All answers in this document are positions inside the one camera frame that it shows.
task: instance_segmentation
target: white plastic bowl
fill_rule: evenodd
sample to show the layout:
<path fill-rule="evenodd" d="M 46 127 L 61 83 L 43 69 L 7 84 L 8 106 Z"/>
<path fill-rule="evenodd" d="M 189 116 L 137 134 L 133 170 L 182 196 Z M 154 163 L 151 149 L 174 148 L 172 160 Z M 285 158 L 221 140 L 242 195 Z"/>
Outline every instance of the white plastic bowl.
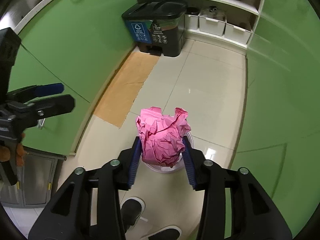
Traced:
<path fill-rule="evenodd" d="M 191 148 L 193 148 L 193 139 L 192 139 L 191 133 L 187 132 L 186 136 L 188 137 L 188 140 L 190 142 Z M 147 165 L 153 171 L 160 172 L 160 173 L 173 173 L 173 172 L 176 172 L 178 170 L 181 170 L 184 167 L 182 154 L 180 154 L 179 160 L 177 161 L 176 165 L 174 165 L 172 168 L 170 168 L 170 167 L 162 167 L 162 166 L 158 166 L 158 165 L 151 165 L 151 164 L 148 164 L 148 163 L 144 163 L 144 164 Z"/>

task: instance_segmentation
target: black shoe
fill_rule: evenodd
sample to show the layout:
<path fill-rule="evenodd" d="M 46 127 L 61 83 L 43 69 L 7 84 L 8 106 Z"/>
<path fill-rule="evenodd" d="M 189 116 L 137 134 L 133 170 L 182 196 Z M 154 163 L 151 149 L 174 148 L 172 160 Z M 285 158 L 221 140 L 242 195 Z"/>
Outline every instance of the black shoe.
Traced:
<path fill-rule="evenodd" d="M 181 229 L 177 226 L 167 226 L 155 233 L 143 236 L 141 240 L 177 240 L 181 236 L 181 233 Z"/>
<path fill-rule="evenodd" d="M 134 228 L 145 207 L 144 201 L 138 197 L 130 197 L 122 204 L 121 215 L 125 232 Z"/>

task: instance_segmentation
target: screw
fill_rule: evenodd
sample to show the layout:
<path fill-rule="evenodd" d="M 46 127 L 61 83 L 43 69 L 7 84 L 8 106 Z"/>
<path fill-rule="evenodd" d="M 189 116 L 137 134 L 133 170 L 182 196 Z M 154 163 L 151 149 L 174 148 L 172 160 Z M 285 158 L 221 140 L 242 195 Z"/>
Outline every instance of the screw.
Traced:
<path fill-rule="evenodd" d="M 15 119 L 15 118 L 16 118 L 15 115 L 10 115 L 10 116 L 8 117 L 8 120 L 13 120 L 13 119 Z"/>
<path fill-rule="evenodd" d="M 203 164 L 204 164 L 205 166 L 210 167 L 210 166 L 213 165 L 213 161 L 212 161 L 212 160 L 205 160 L 205 161 L 203 162 Z"/>
<path fill-rule="evenodd" d="M 75 169 L 75 174 L 80 175 L 80 174 L 82 174 L 84 171 L 85 171 L 84 168 L 78 167 L 78 168 Z"/>
<path fill-rule="evenodd" d="M 110 162 L 110 165 L 111 166 L 118 166 L 120 164 L 120 161 L 119 160 L 117 160 L 117 159 L 114 159 L 114 160 L 112 160 L 111 162 Z"/>
<path fill-rule="evenodd" d="M 249 170 L 245 167 L 242 167 L 239 169 L 240 173 L 243 174 L 243 175 L 246 175 L 249 173 Z"/>

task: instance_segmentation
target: plastic storage bin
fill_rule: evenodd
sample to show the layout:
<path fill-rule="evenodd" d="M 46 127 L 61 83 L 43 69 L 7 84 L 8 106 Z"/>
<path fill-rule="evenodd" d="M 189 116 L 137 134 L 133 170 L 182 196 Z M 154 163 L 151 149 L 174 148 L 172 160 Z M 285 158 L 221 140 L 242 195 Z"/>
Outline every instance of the plastic storage bin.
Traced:
<path fill-rule="evenodd" d="M 208 17 L 202 11 L 199 15 L 199 30 L 205 33 L 211 33 L 218 36 L 222 36 L 224 28 L 226 26 L 226 16 L 218 19 Z"/>
<path fill-rule="evenodd" d="M 197 30 L 199 28 L 200 10 L 196 7 L 188 7 L 185 14 L 186 30 Z"/>
<path fill-rule="evenodd" d="M 225 38 L 239 42 L 241 44 L 247 44 L 252 33 L 252 29 L 249 23 L 232 24 L 226 25 Z"/>
<path fill-rule="evenodd" d="M 176 57 L 185 42 L 186 11 L 184 2 L 155 1 L 135 4 L 122 18 L 141 52 Z"/>

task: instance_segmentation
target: brown cardboard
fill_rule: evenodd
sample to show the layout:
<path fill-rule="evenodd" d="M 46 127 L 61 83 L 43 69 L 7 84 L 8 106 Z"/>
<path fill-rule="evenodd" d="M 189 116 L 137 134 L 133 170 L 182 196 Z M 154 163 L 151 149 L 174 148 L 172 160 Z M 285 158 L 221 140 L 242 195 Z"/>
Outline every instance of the brown cardboard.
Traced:
<path fill-rule="evenodd" d="M 120 128 L 158 59 L 158 56 L 132 52 L 113 77 L 94 114 Z"/>

